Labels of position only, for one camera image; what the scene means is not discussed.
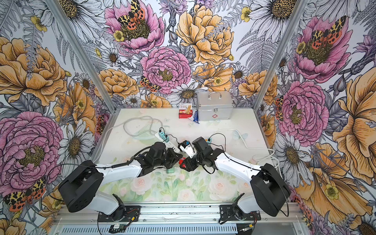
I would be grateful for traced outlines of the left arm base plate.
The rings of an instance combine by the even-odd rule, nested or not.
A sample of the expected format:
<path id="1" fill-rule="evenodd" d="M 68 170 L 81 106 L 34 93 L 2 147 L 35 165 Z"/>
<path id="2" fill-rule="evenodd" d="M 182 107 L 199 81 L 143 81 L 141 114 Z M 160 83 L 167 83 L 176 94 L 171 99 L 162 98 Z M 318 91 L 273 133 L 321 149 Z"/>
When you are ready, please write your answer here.
<path id="1" fill-rule="evenodd" d="M 111 215 L 99 213 L 98 222 L 137 222 L 139 221 L 141 206 L 126 205 L 123 211 L 116 210 Z"/>

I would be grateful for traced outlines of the green plug adapter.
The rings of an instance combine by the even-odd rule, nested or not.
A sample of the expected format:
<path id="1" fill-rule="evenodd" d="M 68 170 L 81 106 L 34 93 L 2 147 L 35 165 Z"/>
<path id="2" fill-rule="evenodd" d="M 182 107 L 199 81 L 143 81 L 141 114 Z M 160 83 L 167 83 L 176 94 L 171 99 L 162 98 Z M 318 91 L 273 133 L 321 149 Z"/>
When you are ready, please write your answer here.
<path id="1" fill-rule="evenodd" d="M 173 174 L 174 172 L 175 172 L 175 168 L 174 167 L 166 169 L 166 173 L 167 174 Z"/>

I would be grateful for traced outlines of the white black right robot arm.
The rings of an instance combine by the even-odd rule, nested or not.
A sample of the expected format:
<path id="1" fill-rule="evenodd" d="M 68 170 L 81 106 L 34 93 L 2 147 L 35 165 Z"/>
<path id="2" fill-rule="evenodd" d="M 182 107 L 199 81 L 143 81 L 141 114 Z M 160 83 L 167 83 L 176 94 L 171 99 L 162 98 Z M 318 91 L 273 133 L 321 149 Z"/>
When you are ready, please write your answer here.
<path id="1" fill-rule="evenodd" d="M 183 170 L 194 171 L 198 166 L 207 166 L 215 171 L 229 173 L 249 184 L 251 195 L 242 193 L 233 203 L 236 216 L 263 211 L 275 217 L 282 211 L 284 204 L 288 203 L 291 191 L 271 164 L 248 164 L 232 157 L 224 148 L 213 149 L 202 137 L 193 143 L 183 141 L 178 145 L 178 149 L 188 155 L 179 163 Z"/>

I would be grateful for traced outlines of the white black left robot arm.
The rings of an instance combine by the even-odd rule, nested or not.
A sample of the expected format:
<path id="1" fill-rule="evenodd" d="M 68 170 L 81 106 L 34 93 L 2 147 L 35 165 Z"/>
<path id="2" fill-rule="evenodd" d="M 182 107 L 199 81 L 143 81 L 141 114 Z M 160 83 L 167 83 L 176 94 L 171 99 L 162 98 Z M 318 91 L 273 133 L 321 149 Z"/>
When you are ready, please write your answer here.
<path id="1" fill-rule="evenodd" d="M 120 221 L 126 217 L 126 206 L 119 196 L 103 193 L 100 187 L 122 179 L 143 177 L 156 169 L 173 168 L 182 158 L 179 150 L 156 142 L 138 151 L 124 163 L 94 164 L 87 160 L 60 183 L 58 191 L 71 213 L 87 208 L 113 221 Z"/>

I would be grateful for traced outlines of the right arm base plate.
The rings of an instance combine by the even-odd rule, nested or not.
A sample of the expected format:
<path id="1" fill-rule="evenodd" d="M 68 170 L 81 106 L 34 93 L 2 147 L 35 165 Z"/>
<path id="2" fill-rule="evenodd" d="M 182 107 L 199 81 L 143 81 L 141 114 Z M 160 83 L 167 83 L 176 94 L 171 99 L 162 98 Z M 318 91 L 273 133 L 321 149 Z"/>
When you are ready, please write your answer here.
<path id="1" fill-rule="evenodd" d="M 261 220 L 259 211 L 244 213 L 237 206 L 222 204 L 219 205 L 220 219 L 219 223 L 227 221 L 259 221 Z"/>

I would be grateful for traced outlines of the white power strip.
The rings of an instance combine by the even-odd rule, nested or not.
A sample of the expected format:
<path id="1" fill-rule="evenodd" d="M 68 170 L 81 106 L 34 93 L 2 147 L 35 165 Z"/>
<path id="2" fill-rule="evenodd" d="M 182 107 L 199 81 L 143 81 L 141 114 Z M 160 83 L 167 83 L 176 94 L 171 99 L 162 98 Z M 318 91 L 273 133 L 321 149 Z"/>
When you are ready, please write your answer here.
<path id="1" fill-rule="evenodd" d="M 164 143 L 167 148 L 172 148 L 175 153 L 183 154 L 184 156 L 188 156 L 189 158 L 193 159 L 196 155 L 196 152 L 193 148 L 191 142 L 185 140 L 182 143 L 174 144 L 170 138 L 168 142 L 163 142 L 162 139 L 159 137 L 158 132 L 155 134 L 155 137 Z"/>

